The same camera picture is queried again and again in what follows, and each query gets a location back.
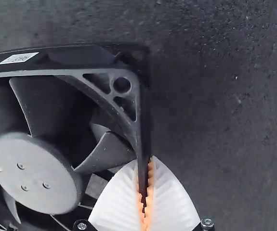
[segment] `textured gray surface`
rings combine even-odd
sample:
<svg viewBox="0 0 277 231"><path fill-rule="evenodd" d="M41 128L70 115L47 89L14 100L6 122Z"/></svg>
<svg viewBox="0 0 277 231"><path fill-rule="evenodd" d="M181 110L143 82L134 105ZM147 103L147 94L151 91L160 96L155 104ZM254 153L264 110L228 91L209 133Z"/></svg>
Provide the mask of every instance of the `textured gray surface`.
<svg viewBox="0 0 277 231"><path fill-rule="evenodd" d="M0 50L152 50L153 153L218 230L277 230L277 1L0 0Z"/></svg>

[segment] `fan frame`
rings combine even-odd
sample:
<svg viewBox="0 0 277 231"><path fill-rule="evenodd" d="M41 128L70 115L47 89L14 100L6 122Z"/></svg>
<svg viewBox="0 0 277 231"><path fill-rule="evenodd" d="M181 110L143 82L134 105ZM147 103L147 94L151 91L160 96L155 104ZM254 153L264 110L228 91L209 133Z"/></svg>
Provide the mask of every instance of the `fan frame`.
<svg viewBox="0 0 277 231"><path fill-rule="evenodd" d="M72 55L84 49L90 53L85 64L48 63L41 62L50 52L58 52L60 56ZM37 55L22 63L0 64L0 78L22 76L55 76L78 90L85 93L105 110L121 127L124 135L132 145L139 166L139 177L146 179L147 162L151 156L151 120L150 120L150 51L144 45L132 43L114 44L69 44L53 47L25 48L0 52L0 62L14 54L38 52ZM94 59L103 62L94 63ZM108 77L110 93L103 92L98 86L90 82L84 75L105 74ZM131 87L126 92L120 92L114 87L118 78L125 78ZM116 98L121 99L118 105ZM135 113L135 120L130 113ZM139 187L142 194L146 194L146 182ZM8 212L3 202L0 202L0 225L9 227L17 222Z"/></svg>

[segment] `fan hub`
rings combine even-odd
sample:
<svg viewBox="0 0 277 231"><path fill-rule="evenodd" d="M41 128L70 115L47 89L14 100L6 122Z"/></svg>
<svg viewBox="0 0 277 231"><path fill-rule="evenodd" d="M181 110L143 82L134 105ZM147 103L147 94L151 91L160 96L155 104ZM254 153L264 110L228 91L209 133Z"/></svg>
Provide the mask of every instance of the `fan hub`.
<svg viewBox="0 0 277 231"><path fill-rule="evenodd" d="M17 132L0 136L0 185L22 205L45 214L73 210L83 194L80 176L61 153Z"/></svg>

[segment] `metal screw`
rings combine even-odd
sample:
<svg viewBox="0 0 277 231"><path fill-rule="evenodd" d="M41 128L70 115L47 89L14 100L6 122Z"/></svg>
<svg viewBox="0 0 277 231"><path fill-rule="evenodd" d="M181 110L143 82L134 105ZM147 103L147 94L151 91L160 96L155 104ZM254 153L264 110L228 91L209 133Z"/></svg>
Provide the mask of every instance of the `metal screw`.
<svg viewBox="0 0 277 231"><path fill-rule="evenodd" d="M43 183L43 187L45 189L50 189L51 188L51 186L48 183Z"/></svg>
<svg viewBox="0 0 277 231"><path fill-rule="evenodd" d="M86 230L86 228L87 228L87 225L85 224L85 223L79 223L78 225L77 225L77 228L79 229L79 230Z"/></svg>
<svg viewBox="0 0 277 231"><path fill-rule="evenodd" d="M210 218L204 218L201 220L200 226L203 230L210 230L214 227L214 222Z"/></svg>
<svg viewBox="0 0 277 231"><path fill-rule="evenodd" d="M25 169L25 166L21 163L18 163L17 164L18 168L21 169L21 170L24 170Z"/></svg>
<svg viewBox="0 0 277 231"><path fill-rule="evenodd" d="M24 191L26 191L26 192L28 191L28 188L27 188L27 186L25 186L25 185L22 185L21 188L22 188L22 190L24 190Z"/></svg>

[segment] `fan label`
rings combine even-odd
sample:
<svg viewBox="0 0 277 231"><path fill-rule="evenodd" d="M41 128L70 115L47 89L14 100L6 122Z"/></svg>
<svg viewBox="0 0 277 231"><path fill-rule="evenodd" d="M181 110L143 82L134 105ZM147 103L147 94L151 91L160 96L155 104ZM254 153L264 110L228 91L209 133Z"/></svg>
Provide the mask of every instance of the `fan label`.
<svg viewBox="0 0 277 231"><path fill-rule="evenodd" d="M16 63L24 63L27 60L31 59L32 57L36 56L39 52L33 53L25 53L25 54L14 54L11 55L9 58L0 62L1 64L16 64Z"/></svg>

